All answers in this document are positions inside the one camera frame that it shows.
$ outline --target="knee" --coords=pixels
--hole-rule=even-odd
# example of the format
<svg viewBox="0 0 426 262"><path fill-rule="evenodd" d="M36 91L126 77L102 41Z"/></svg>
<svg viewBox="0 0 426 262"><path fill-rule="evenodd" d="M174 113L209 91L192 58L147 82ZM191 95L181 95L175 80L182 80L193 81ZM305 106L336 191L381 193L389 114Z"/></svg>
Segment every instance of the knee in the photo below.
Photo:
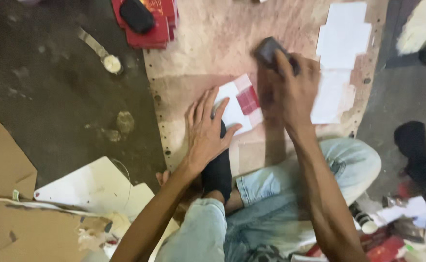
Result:
<svg viewBox="0 0 426 262"><path fill-rule="evenodd" d="M371 146L358 139L340 138L321 142L326 159L344 162L373 180L381 170L381 158Z"/></svg>

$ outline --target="man's right hand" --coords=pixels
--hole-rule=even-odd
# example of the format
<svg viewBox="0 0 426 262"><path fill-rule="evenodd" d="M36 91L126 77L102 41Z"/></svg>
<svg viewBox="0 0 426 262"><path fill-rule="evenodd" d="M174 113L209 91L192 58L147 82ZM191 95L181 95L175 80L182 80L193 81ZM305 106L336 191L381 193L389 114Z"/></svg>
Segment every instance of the man's right hand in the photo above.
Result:
<svg viewBox="0 0 426 262"><path fill-rule="evenodd" d="M320 83L320 63L315 60L292 53L301 70L294 75L292 65L280 50L276 50L276 60L284 82L279 84L277 90L277 102L283 110L284 123L289 135L295 137L300 130L312 127L310 113L318 93Z"/></svg>

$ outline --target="hand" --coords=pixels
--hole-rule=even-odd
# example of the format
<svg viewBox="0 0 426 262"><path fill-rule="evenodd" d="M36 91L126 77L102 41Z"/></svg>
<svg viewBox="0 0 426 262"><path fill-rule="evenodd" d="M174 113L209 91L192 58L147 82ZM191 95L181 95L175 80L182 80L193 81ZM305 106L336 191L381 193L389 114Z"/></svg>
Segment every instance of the hand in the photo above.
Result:
<svg viewBox="0 0 426 262"><path fill-rule="evenodd" d="M280 50L276 50L275 54L284 76L284 83L275 92L275 100L281 106L286 128L291 134L295 134L301 127L312 126L310 113L318 93L320 63L299 54L291 54L301 68L300 73L295 76L286 55Z"/></svg>
<svg viewBox="0 0 426 262"><path fill-rule="evenodd" d="M213 119L211 113L219 87L207 90L200 100L194 102L186 114L189 149L183 161L188 162L192 173L197 176L220 153L226 150L233 136L242 125L236 124L229 128L223 138L221 134L221 117L226 109L229 98L224 99L216 109Z"/></svg>

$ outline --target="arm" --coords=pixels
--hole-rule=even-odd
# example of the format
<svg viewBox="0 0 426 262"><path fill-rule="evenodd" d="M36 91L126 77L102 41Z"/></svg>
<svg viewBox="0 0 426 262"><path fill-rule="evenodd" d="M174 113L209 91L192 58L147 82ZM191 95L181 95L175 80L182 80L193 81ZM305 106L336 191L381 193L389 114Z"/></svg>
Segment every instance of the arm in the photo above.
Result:
<svg viewBox="0 0 426 262"><path fill-rule="evenodd" d="M280 105L287 133L294 143L302 170L305 198L316 239L330 261L368 261L342 192L321 152L310 113L318 92L320 65L293 54L301 73L294 76L285 55L276 58L285 76Z"/></svg>
<svg viewBox="0 0 426 262"><path fill-rule="evenodd" d="M125 233L112 262L146 261L163 235L176 206L205 166L229 147L234 133L241 128L229 128L221 139L221 117L228 103L224 99L211 119L213 103L219 88L207 90L186 114L189 149L170 179L140 212Z"/></svg>

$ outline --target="black sock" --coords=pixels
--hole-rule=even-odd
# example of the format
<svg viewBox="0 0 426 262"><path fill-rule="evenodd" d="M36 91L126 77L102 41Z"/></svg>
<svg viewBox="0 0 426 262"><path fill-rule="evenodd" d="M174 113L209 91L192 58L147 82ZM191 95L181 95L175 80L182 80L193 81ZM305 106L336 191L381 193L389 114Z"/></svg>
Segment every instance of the black sock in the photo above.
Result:
<svg viewBox="0 0 426 262"><path fill-rule="evenodd" d="M226 134L226 126L221 121L221 138ZM229 149L208 163L202 171L204 194L218 190L224 197L224 204L229 200L232 191L231 163L229 162Z"/></svg>
<svg viewBox="0 0 426 262"><path fill-rule="evenodd" d="M426 187L426 131L425 124L418 121L407 122L394 132L395 144L408 158L405 172L421 188Z"/></svg>

